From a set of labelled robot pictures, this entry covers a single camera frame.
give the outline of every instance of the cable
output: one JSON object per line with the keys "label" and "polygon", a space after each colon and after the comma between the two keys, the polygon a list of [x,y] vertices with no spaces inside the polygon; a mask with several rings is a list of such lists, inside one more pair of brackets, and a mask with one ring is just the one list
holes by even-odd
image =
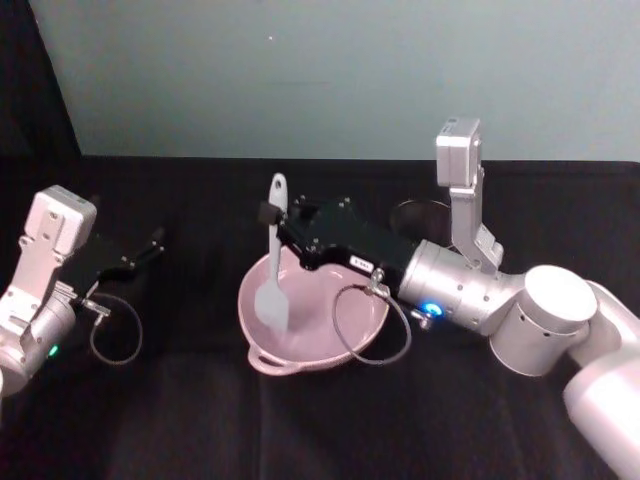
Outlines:
{"label": "cable", "polygon": [[347,343],[347,340],[344,338],[344,335],[342,334],[342,332],[340,331],[340,327],[338,326],[338,314],[337,314],[337,310],[338,310],[338,301],[340,300],[340,297],[342,296],[343,293],[345,293],[347,290],[360,290],[361,292],[364,292],[367,287],[364,285],[347,285],[346,287],[342,287],[338,293],[336,294],[336,297],[333,300],[333,311],[332,311],[332,317],[333,317],[333,328],[336,331],[336,334],[338,335],[338,338],[340,339],[340,342],[342,343],[342,345],[344,346],[344,348],[347,349],[347,351],[351,354],[352,357],[354,357],[355,359],[359,360],[362,363],[365,363],[367,365],[374,365],[374,366],[385,366],[385,365],[389,365],[393,362],[396,362],[398,360],[400,360],[402,357],[404,357],[404,355],[409,351],[409,347],[411,347],[411,341],[412,341],[412,336],[411,336],[411,325],[409,324],[409,319],[407,319],[407,316],[404,314],[404,312],[402,311],[402,308],[400,308],[400,305],[398,305],[398,302],[396,302],[392,297],[388,296],[386,298],[382,298],[382,297],[378,297],[381,298],[384,302],[386,302],[388,305],[391,305],[395,311],[398,313],[398,315],[400,316],[400,319],[402,320],[402,323],[404,325],[404,328],[407,332],[407,337],[405,340],[405,343],[402,347],[402,349],[396,353],[395,355],[389,357],[389,358],[385,358],[382,360],[371,360],[369,358],[364,358],[362,355],[356,353],[353,348],[351,348],[349,346],[349,344]]}
{"label": "cable", "polygon": [[127,365],[133,362],[137,358],[137,356],[140,354],[140,351],[142,350],[143,328],[142,328],[142,321],[140,320],[140,316],[138,315],[138,312],[136,312],[135,308],[133,308],[126,300],[120,297],[116,297],[115,295],[110,295],[108,293],[94,293],[93,297],[102,297],[107,300],[115,301],[116,303],[120,303],[120,305],[124,306],[127,310],[129,310],[129,312],[131,312],[131,314],[136,320],[136,325],[138,327],[138,346],[136,347],[135,351],[124,360],[112,360],[110,358],[105,357],[102,353],[98,351],[95,344],[96,332],[98,331],[98,327],[100,326],[103,320],[103,317],[99,317],[98,320],[96,320],[96,322],[93,324],[93,328],[91,329],[91,335],[89,336],[89,345],[91,347],[91,351],[98,358],[98,360],[106,363],[107,365],[111,365],[113,367],[121,367],[123,365]]}

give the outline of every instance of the cylindrical joint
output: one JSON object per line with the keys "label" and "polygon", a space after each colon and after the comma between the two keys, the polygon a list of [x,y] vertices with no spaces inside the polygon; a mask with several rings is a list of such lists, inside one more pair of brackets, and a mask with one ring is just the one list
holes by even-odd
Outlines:
{"label": "cylindrical joint", "polygon": [[5,340],[0,347],[5,396],[24,388],[74,323],[75,313],[66,298],[54,293],[22,337]]}
{"label": "cylindrical joint", "polygon": [[595,360],[564,391],[569,418],[623,479],[640,478],[640,345]]}
{"label": "cylindrical joint", "polygon": [[560,267],[535,267],[525,275],[517,302],[491,337],[491,349],[517,373],[544,375],[569,347],[586,338],[597,308],[593,291],[576,274]]}
{"label": "cylindrical joint", "polygon": [[398,298],[419,310],[434,303],[449,320],[479,330],[494,306],[499,278],[473,268],[458,253],[423,241],[405,272]]}

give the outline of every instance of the label sticker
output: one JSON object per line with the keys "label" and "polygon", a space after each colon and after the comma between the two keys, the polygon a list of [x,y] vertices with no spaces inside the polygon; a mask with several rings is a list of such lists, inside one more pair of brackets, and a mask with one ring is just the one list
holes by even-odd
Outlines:
{"label": "label sticker", "polygon": [[359,270],[363,270],[367,273],[373,273],[373,263],[367,262],[366,260],[356,257],[355,255],[351,255],[349,264]]}

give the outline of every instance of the pink bowl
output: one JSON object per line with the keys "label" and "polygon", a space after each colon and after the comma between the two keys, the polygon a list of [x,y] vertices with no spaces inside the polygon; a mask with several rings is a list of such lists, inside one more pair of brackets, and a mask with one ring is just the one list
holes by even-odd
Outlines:
{"label": "pink bowl", "polygon": [[[267,280],[269,257],[262,257],[247,272],[238,293],[240,325],[249,342],[249,363],[267,375],[290,375],[324,370],[350,360],[333,327],[331,310],[338,291],[368,279],[339,265],[325,265],[315,272],[300,267],[298,258],[282,249],[280,288],[289,298],[289,326],[278,333],[256,316],[254,298]],[[361,352],[376,337],[389,311],[386,302],[349,290],[340,297],[338,324],[347,343]]]}

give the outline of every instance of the spatula handle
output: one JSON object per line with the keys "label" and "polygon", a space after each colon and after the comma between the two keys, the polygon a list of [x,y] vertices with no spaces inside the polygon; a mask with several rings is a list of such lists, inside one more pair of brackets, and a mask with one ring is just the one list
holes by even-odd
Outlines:
{"label": "spatula handle", "polygon": [[[289,203],[287,192],[287,179],[281,173],[276,173],[271,180],[271,188],[269,189],[269,203],[275,205],[280,210],[286,212]],[[282,242],[277,237],[277,225],[269,226],[269,269],[270,278],[278,278],[280,270],[280,249]]]}

